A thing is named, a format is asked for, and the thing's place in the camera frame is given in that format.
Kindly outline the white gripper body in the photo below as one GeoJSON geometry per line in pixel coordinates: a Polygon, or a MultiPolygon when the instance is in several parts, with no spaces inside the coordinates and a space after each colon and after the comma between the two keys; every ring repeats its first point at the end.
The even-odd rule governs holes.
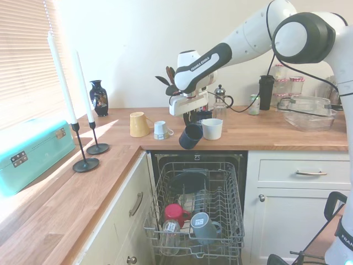
{"type": "Polygon", "coordinates": [[[199,109],[208,104],[208,92],[200,91],[195,97],[187,98],[183,94],[173,96],[170,100],[169,113],[172,116],[180,116],[192,110],[199,109]]]}

